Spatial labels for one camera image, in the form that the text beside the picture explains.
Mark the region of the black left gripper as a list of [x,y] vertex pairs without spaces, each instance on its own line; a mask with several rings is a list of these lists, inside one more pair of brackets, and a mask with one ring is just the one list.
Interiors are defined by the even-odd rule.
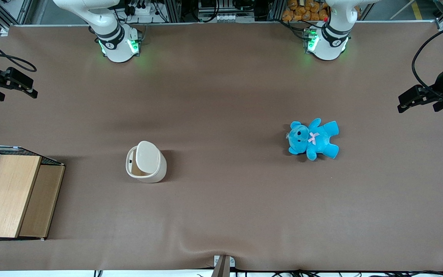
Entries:
[[425,105],[431,102],[434,112],[443,110],[443,72],[441,72],[431,86],[415,85],[403,94],[399,95],[399,105],[397,110],[404,113],[408,109],[417,105]]

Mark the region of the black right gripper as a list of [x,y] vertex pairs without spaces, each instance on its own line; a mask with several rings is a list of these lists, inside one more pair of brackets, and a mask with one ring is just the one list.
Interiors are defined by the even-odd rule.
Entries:
[[[38,91],[33,88],[33,79],[13,67],[0,70],[0,87],[21,91],[33,99],[38,96]],[[0,102],[4,100],[5,94],[0,92]]]

